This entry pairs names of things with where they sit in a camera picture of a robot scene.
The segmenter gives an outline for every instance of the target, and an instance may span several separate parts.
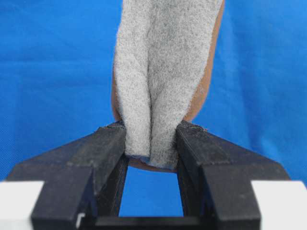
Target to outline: blue backdrop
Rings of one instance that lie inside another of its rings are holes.
[[[227,0],[211,87],[193,123],[307,184],[307,1]],[[0,1],[0,180],[114,121],[120,0]],[[120,216],[182,216],[175,174],[129,167]]]

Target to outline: gray felt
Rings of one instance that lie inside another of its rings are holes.
[[[176,168],[176,127],[204,75],[222,1],[123,0],[114,76],[126,156]]]

